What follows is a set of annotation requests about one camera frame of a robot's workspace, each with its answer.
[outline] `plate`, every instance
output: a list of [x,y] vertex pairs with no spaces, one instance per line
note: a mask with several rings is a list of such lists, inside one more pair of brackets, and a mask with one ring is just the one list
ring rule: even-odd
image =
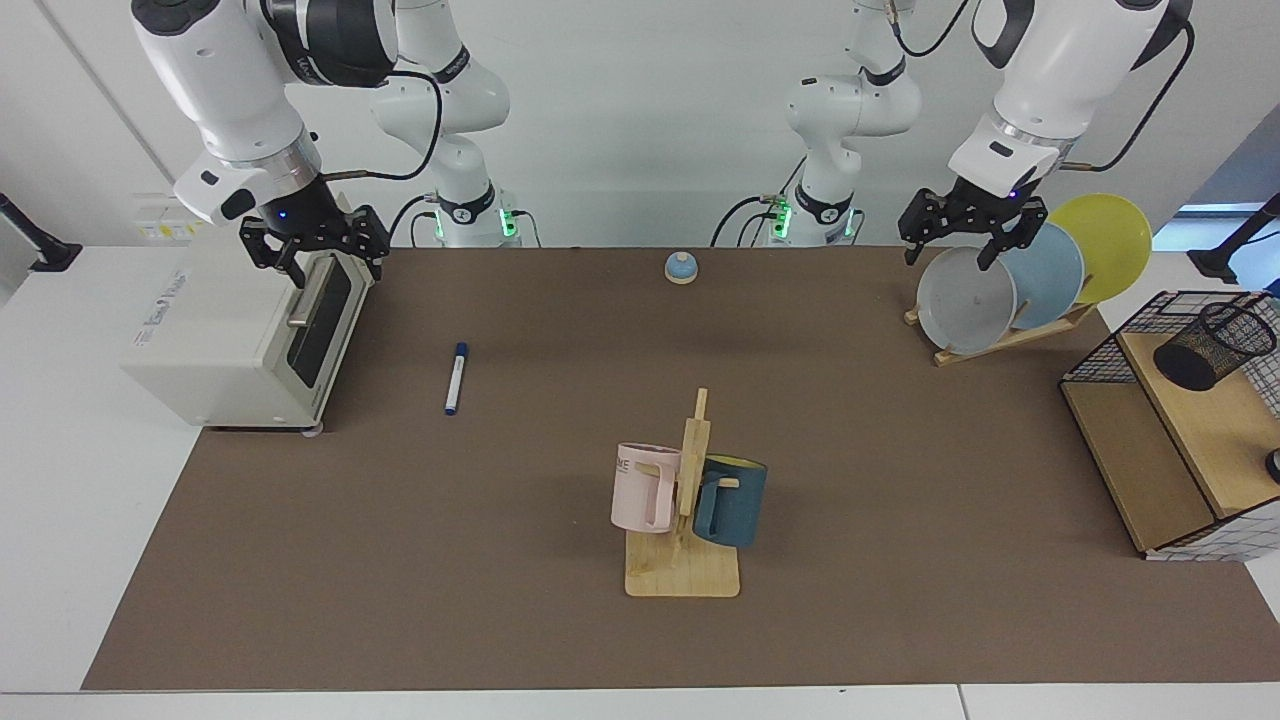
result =
[[933,345],[956,355],[991,350],[1009,332],[1018,288],[1002,261],[978,269],[977,247],[954,247],[929,263],[916,302],[920,328]]
[[1010,250],[1000,261],[1014,275],[1019,306],[1027,309],[1014,320],[1019,331],[1043,328],[1075,305],[1084,284],[1084,255],[1062,228],[1046,223],[1027,250]]
[[1151,223],[1119,195],[1083,195],[1055,210],[1048,222],[1070,233],[1084,255],[1091,279],[1079,302],[1102,302],[1129,290],[1151,260]]

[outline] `blue marker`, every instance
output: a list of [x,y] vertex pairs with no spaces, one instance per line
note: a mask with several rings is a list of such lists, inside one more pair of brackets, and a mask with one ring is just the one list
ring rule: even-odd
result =
[[467,343],[460,342],[453,357],[453,378],[449,380],[449,397],[444,401],[444,414],[458,414],[458,395],[462,392],[462,368],[467,364]]

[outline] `wooden board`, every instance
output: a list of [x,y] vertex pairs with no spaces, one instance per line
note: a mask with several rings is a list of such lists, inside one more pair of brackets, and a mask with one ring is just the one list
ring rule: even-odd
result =
[[1196,478],[1142,387],[1065,383],[1062,393],[1134,547],[1164,547],[1213,523]]
[[1174,442],[1187,459],[1213,514],[1230,518],[1280,497],[1267,474],[1267,455],[1280,447],[1276,420],[1244,373],[1208,392],[1183,389],[1156,368],[1156,348],[1169,334],[1120,336],[1133,365]]
[[626,588],[631,597],[737,597],[737,548],[709,543],[684,521],[673,533],[627,533]]

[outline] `black wire basket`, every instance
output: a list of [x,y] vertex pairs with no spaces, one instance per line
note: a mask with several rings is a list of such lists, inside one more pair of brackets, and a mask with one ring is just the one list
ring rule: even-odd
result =
[[1204,392],[1275,351],[1276,333],[1266,320],[1245,307],[1213,302],[1156,350],[1156,366],[1179,387]]

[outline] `pink mug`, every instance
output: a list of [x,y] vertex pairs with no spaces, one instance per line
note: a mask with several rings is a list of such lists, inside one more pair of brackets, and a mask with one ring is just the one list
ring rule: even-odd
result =
[[634,533],[667,533],[676,520],[680,451],[625,442],[613,475],[613,524]]

